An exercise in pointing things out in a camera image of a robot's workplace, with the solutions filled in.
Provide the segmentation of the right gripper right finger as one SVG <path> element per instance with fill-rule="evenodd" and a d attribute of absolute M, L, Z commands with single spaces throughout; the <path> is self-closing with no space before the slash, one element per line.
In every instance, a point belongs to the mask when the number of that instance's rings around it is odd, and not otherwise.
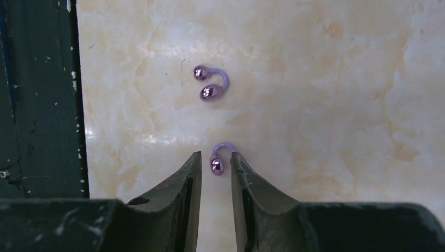
<path fill-rule="evenodd" d="M 230 159 L 238 251 L 299 251 L 299 201 L 277 189 L 240 153 Z"/>

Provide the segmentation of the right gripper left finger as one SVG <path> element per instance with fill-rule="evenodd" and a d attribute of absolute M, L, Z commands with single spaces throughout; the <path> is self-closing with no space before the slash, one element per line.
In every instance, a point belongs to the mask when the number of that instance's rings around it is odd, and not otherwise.
<path fill-rule="evenodd" d="M 132 251 L 196 251 L 202 192 L 202 154 L 194 152 L 172 175 L 127 205 Z"/>

